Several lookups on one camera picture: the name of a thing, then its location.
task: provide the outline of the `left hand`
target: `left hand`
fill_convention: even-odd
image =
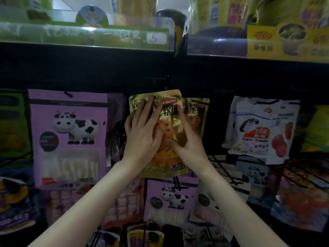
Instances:
[[[127,117],[124,125],[127,142],[122,161],[131,163],[138,172],[150,163],[162,141],[163,132],[156,123],[160,117],[163,102],[159,102],[148,119],[153,100],[153,95],[150,95],[145,105],[145,100],[141,99],[137,110]]]

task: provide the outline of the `white snack package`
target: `white snack package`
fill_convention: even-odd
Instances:
[[[238,101],[240,101],[242,99],[243,99],[243,97],[235,95],[233,100],[232,100],[231,108],[230,108],[230,114],[228,116],[228,122],[227,122],[227,127],[226,127],[225,141],[222,144],[223,148],[230,148],[233,144],[236,104],[237,104]]]
[[[234,142],[228,153],[266,158],[280,165],[289,158],[299,100],[244,98],[236,104]]]

